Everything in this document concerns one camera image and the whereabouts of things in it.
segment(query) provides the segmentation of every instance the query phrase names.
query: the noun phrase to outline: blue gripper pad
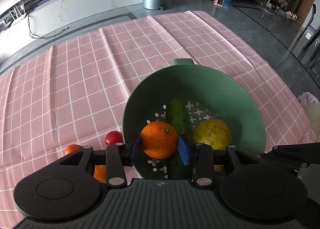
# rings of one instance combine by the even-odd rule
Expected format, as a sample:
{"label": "blue gripper pad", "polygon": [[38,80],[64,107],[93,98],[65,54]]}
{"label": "blue gripper pad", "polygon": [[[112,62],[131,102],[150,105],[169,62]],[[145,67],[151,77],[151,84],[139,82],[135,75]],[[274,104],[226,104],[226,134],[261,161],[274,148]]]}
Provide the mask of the blue gripper pad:
{"label": "blue gripper pad", "polygon": [[131,163],[134,164],[136,163],[138,154],[140,152],[141,140],[140,140],[140,136],[134,137],[132,138],[132,140],[134,141],[131,148]]}
{"label": "blue gripper pad", "polygon": [[185,166],[189,165],[188,145],[181,136],[178,136],[178,151]]}

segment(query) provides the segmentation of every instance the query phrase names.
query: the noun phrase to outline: green colander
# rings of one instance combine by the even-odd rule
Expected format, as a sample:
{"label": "green colander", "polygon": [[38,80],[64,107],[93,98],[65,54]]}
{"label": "green colander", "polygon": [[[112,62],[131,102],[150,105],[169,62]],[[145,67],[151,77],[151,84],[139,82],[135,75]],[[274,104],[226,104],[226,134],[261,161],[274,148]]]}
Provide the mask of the green colander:
{"label": "green colander", "polygon": [[[264,153],[266,137],[260,111],[241,85],[222,72],[195,65],[192,59],[176,59],[174,64],[148,76],[129,97],[123,117],[125,142],[148,123],[165,122],[166,103],[178,98],[187,107],[192,128],[210,118],[223,119],[231,131],[232,145],[255,155]],[[135,168],[147,179],[192,174],[183,166],[179,153],[155,160],[141,151]]]}

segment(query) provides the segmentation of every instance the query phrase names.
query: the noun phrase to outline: lemon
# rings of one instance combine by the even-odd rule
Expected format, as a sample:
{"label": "lemon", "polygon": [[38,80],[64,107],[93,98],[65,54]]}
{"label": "lemon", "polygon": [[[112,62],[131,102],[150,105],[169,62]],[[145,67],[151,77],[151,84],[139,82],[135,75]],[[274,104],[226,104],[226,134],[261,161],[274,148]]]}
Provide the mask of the lemon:
{"label": "lemon", "polygon": [[222,120],[206,120],[193,130],[193,142],[208,144],[214,150],[225,150],[231,142],[231,132]]}

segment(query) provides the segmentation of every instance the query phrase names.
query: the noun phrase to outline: metal screw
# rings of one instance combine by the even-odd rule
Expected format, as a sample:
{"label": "metal screw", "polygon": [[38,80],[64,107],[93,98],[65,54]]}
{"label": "metal screw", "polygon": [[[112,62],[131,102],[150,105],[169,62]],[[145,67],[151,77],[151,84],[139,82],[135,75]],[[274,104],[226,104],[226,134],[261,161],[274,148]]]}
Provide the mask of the metal screw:
{"label": "metal screw", "polygon": [[113,177],[109,179],[109,184],[113,186],[119,186],[124,183],[124,179],[120,177]]}
{"label": "metal screw", "polygon": [[201,177],[201,178],[198,178],[196,182],[199,186],[208,186],[212,183],[212,180],[209,179],[208,177]]}

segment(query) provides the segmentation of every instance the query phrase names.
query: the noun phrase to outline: orange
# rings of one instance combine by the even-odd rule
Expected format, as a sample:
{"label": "orange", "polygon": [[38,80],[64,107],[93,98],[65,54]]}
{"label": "orange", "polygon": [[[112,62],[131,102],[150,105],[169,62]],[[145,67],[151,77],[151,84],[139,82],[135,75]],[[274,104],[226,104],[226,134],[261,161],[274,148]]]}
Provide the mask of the orange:
{"label": "orange", "polygon": [[82,146],[81,145],[78,145],[78,144],[71,144],[69,145],[66,150],[64,151],[64,155],[68,155],[70,154],[71,152],[74,152],[75,150],[81,148]]}
{"label": "orange", "polygon": [[106,165],[96,165],[94,170],[94,178],[96,180],[106,180]]}
{"label": "orange", "polygon": [[151,158],[165,159],[177,150],[178,134],[170,125],[155,121],[145,126],[140,134],[143,151]]}

